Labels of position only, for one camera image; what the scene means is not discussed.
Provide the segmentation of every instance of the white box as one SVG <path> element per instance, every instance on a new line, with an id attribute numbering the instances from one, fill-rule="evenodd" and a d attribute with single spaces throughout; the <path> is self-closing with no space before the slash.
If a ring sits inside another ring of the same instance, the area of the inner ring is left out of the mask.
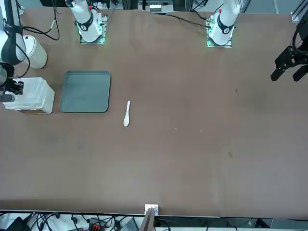
<path id="1" fill-rule="evenodd" d="M 50 114 L 53 108 L 54 91 L 41 77 L 22 78 L 24 90 L 22 95 L 14 95 L 14 102 L 3 103 L 6 109 L 21 111 L 24 114 Z"/>

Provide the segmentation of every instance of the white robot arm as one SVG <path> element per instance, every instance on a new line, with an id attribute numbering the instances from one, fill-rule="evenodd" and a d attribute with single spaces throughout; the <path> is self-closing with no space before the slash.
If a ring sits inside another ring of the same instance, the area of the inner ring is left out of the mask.
<path id="1" fill-rule="evenodd" d="M 79 34 L 86 42 L 93 42 L 103 34 L 102 16 L 96 10 L 90 10 L 86 0 L 65 0 L 65 2 L 72 10 Z"/>
<path id="2" fill-rule="evenodd" d="M 215 24 L 210 38 L 218 45 L 228 43 L 234 30 L 235 20 L 240 13 L 239 0 L 224 0 L 219 12 L 215 13 Z"/>
<path id="3" fill-rule="evenodd" d="M 23 29 L 20 24 L 16 0 L 0 0 L 0 102 L 12 102 L 14 98 L 6 91 L 22 94 L 22 81 L 13 81 L 14 66 L 26 57 Z"/>
<path id="4" fill-rule="evenodd" d="M 0 0 L 0 57 L 2 62 L 17 65 L 25 59 L 26 46 L 16 0 Z"/>

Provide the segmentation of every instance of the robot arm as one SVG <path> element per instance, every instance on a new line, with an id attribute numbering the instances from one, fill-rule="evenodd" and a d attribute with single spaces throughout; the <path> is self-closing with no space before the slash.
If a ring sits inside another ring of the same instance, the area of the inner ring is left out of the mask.
<path id="1" fill-rule="evenodd" d="M 103 34 L 102 15 L 89 9 L 87 0 L 65 0 L 76 19 L 79 34 L 86 42 L 94 42 Z"/>
<path id="2" fill-rule="evenodd" d="M 217 45 L 225 45 L 230 40 L 240 10 L 239 0 L 224 0 L 219 12 L 214 14 L 215 24 L 209 37 Z"/>
<path id="3" fill-rule="evenodd" d="M 0 57 L 2 62 L 17 65 L 25 59 L 26 46 L 16 0 L 0 0 Z"/>
<path id="4" fill-rule="evenodd" d="M 275 60 L 276 70 L 271 74 L 272 81 L 276 81 L 289 68 L 302 65 L 294 74 L 293 80 L 299 81 L 308 73 L 308 11 L 303 15 L 302 19 L 296 26 L 295 33 L 292 38 L 292 45 L 288 46 Z M 296 37 L 299 34 L 302 42 L 300 47 L 296 47 Z"/>
<path id="5" fill-rule="evenodd" d="M 23 93 L 23 82 L 13 81 L 14 65 L 25 59 L 26 46 L 16 0 L 0 0 L 0 102 L 12 102 L 15 95 Z"/>

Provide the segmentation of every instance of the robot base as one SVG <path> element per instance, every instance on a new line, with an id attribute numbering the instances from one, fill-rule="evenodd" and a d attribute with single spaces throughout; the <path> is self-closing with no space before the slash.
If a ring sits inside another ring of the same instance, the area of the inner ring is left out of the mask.
<path id="1" fill-rule="evenodd" d="M 80 44 L 104 44 L 106 40 L 106 27 L 107 27 L 107 19 L 108 15 L 107 14 L 102 14 L 102 28 L 101 30 L 103 31 L 102 35 L 99 36 L 95 41 L 93 42 L 86 42 L 82 36 L 80 36 L 79 42 Z"/>
<path id="2" fill-rule="evenodd" d="M 210 26 L 210 27 L 213 27 L 215 25 L 215 19 L 213 18 L 213 15 L 206 20 L 206 25 Z M 230 40 L 229 40 L 229 42 L 227 44 L 221 46 L 221 45 L 216 44 L 210 38 L 210 36 L 209 36 L 210 33 L 212 33 L 212 29 L 207 28 L 206 29 L 206 44 L 207 44 L 207 47 L 232 48 L 232 40 L 231 40 L 232 36 L 231 36 L 231 38 L 230 38 Z"/>

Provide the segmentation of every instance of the floor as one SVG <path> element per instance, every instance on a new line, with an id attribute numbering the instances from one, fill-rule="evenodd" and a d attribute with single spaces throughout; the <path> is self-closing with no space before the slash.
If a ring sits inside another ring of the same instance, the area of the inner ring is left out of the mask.
<path id="1" fill-rule="evenodd" d="M 290 13 L 301 0 L 251 0 L 247 13 Z M 24 7 L 42 6 L 39 0 L 18 0 Z M 202 11 L 214 11 L 223 0 L 209 0 Z"/>

